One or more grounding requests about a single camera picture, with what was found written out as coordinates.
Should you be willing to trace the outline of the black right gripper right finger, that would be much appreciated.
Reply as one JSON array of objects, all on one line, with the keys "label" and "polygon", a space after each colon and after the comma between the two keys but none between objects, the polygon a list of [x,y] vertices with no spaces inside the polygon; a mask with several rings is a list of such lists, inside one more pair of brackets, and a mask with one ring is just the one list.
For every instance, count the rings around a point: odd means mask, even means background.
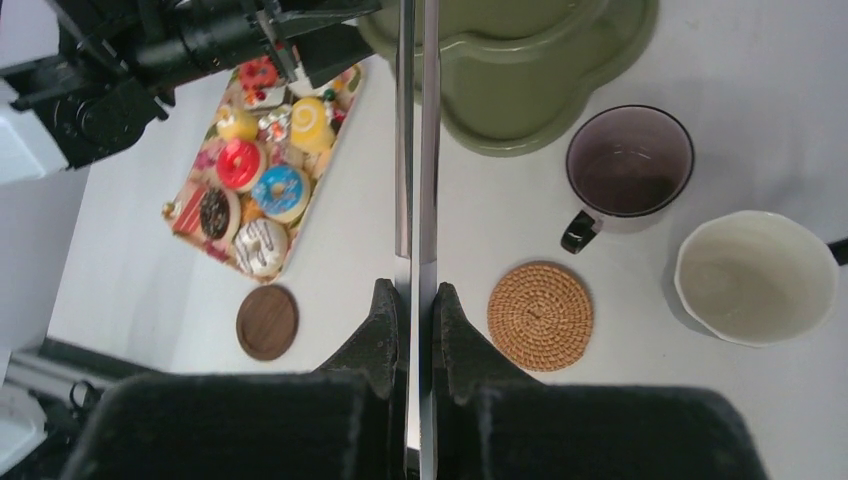
[{"label": "black right gripper right finger", "polygon": [[468,321],[455,287],[433,303],[439,479],[763,479],[742,416],[681,386],[547,385]]}]

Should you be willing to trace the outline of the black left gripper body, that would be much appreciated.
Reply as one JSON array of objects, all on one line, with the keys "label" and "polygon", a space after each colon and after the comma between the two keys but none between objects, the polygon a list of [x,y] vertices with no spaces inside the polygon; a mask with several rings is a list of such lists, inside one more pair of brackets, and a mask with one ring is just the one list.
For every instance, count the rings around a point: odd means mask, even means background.
[{"label": "black left gripper body", "polygon": [[268,56],[266,1],[51,1],[56,54],[2,68],[1,110],[48,169],[80,169],[168,118],[183,84]]}]

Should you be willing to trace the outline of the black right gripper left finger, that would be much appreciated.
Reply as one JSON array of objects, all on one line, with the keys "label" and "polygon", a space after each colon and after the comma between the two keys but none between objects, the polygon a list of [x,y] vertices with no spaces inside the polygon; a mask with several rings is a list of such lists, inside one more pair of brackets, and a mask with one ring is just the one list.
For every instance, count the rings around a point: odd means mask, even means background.
[{"label": "black right gripper left finger", "polygon": [[401,298],[375,282],[350,338],[308,373],[144,374],[108,389],[64,479],[397,479]]}]

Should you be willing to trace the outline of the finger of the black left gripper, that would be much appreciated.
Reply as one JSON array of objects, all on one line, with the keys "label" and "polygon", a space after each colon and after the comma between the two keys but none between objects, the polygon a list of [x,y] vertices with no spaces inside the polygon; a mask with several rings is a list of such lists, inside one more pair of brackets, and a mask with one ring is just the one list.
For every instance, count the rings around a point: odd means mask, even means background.
[{"label": "finger of the black left gripper", "polygon": [[301,66],[317,87],[373,53],[350,20],[382,9],[379,1],[266,1],[272,31],[267,53],[278,73],[298,79]]}]

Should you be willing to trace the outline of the yellow swirl roll cake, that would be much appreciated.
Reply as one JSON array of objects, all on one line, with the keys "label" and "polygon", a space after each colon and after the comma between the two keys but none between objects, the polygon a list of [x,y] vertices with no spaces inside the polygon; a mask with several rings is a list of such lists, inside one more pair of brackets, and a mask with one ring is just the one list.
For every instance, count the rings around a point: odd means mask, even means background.
[{"label": "yellow swirl roll cake", "polygon": [[292,106],[290,142],[309,154],[320,154],[332,148],[336,134],[331,126],[332,109],[317,97],[302,98]]}]

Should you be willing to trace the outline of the triangular fruit cake slice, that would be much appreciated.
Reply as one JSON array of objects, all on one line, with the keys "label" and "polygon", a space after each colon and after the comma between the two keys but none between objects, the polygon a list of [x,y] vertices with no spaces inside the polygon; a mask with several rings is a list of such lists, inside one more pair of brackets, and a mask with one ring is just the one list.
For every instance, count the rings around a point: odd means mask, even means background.
[{"label": "triangular fruit cake slice", "polygon": [[258,138],[265,142],[282,142],[289,137],[292,106],[283,104],[258,119]]}]

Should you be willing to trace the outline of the blue glazed donut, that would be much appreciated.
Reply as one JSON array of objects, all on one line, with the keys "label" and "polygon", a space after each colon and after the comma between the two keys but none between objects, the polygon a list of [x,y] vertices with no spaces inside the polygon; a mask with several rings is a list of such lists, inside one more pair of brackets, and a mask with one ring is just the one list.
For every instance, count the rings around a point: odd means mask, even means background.
[{"label": "blue glazed donut", "polygon": [[311,198],[312,184],[307,174],[290,165],[266,170],[251,191],[262,212],[282,224],[298,220]]}]

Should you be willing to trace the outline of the silver metal tongs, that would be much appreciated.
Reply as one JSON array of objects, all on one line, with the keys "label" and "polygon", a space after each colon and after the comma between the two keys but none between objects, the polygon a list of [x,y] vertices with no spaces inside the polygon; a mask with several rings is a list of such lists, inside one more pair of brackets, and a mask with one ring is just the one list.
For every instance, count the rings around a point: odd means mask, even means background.
[{"label": "silver metal tongs", "polygon": [[395,285],[410,317],[407,436],[420,478],[438,474],[433,393],[441,123],[440,4],[399,4],[396,50]]}]

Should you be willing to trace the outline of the floral dessert tray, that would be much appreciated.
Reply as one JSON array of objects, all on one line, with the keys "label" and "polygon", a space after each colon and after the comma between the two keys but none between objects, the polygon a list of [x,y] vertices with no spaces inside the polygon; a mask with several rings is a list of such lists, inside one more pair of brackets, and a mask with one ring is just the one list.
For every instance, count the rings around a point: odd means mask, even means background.
[{"label": "floral dessert tray", "polygon": [[320,87],[296,72],[289,82],[266,57],[234,71],[186,182],[162,208],[174,236],[262,284],[292,259],[365,80],[361,63]]}]

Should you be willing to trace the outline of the purple mug black handle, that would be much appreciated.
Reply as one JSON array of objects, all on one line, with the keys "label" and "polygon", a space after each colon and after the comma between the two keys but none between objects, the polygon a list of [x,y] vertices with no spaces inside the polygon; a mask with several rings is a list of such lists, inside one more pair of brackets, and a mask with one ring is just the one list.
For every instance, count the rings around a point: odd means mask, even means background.
[{"label": "purple mug black handle", "polygon": [[560,246],[578,254],[603,231],[647,228],[684,191],[695,159],[690,132],[665,110],[628,104],[592,116],[574,133],[564,158],[581,208]]}]

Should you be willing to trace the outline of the dark cup white interior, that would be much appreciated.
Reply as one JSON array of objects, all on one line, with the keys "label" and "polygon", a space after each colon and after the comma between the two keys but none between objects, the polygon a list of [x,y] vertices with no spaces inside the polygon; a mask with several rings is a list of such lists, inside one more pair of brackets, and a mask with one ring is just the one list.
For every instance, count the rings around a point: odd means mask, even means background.
[{"label": "dark cup white interior", "polygon": [[684,310],[717,338],[747,347],[784,343],[827,322],[840,265],[829,245],[776,213],[744,210],[693,230],[673,283]]}]

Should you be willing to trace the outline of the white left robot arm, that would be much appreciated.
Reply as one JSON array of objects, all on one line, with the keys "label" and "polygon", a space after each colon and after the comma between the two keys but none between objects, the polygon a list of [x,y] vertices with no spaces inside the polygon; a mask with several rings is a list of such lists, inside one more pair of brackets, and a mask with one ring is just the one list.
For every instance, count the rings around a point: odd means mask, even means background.
[{"label": "white left robot arm", "polygon": [[323,84],[372,54],[380,1],[53,1],[55,55],[1,71],[1,180],[76,170],[166,120],[177,87],[267,57]]}]

